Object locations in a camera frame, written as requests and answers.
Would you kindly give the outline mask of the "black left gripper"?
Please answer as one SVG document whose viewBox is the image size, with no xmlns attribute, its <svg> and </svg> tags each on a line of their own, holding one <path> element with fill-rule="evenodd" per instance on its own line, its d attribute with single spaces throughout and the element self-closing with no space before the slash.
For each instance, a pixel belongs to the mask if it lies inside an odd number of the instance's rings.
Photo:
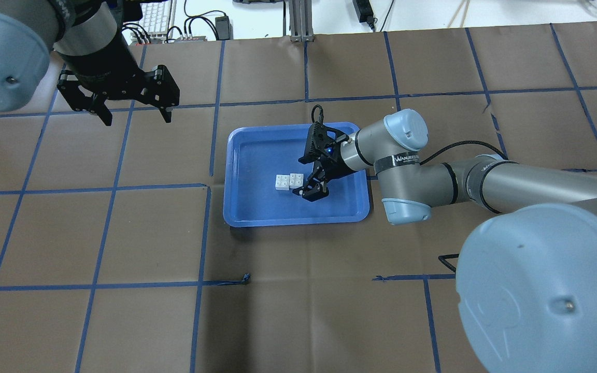
<svg viewBox="0 0 597 373">
<path fill-rule="evenodd" d="M 105 126 L 111 126 L 113 120 L 106 106 L 108 100 L 135 100 L 158 108 L 165 123 L 172 122 L 173 107 L 180 101 L 180 88 L 165 65 L 157 65 L 151 71 L 140 68 L 122 74 L 112 71 L 100 77 L 62 70 L 57 89 L 73 111 L 89 111 Z"/>
</svg>

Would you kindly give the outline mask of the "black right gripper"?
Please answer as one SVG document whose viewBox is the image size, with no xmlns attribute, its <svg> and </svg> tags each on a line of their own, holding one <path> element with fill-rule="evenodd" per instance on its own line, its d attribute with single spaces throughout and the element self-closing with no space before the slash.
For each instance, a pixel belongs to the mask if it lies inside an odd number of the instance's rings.
<svg viewBox="0 0 597 373">
<path fill-rule="evenodd" d="M 341 130 L 313 123 L 308 130 L 305 153 L 298 159 L 301 164 L 313 164 L 313 169 L 292 193 L 301 193 L 304 200 L 315 202 L 329 195 L 327 179 L 341 179 L 353 174 L 342 156 L 342 145 L 349 140 L 350 136 Z"/>
</svg>

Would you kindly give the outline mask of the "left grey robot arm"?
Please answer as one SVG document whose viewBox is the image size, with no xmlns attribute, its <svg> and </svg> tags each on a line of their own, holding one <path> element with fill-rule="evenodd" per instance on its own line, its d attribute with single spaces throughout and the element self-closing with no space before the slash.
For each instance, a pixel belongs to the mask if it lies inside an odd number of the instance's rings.
<svg viewBox="0 0 597 373">
<path fill-rule="evenodd" d="M 175 79 L 164 65 L 142 70 L 122 35 L 140 17 L 140 1 L 0 1 L 0 112 L 31 101 L 55 51 L 66 64 L 56 87 L 73 111 L 109 126 L 106 102 L 135 100 L 170 122 Z"/>
</svg>

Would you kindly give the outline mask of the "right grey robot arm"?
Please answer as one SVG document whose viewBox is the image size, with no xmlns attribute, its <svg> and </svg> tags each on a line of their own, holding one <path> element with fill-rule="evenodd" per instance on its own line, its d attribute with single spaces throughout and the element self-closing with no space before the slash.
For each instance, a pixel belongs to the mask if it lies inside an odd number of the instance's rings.
<svg viewBox="0 0 597 373">
<path fill-rule="evenodd" d="M 467 236 L 454 267 L 467 341 L 489 372 L 597 372 L 597 176 L 491 155 L 429 165 L 424 118 L 402 109 L 353 134 L 313 106 L 305 153 L 312 172 L 294 193 L 372 168 L 390 224 L 428 220 L 471 202 L 494 214 Z"/>
</svg>

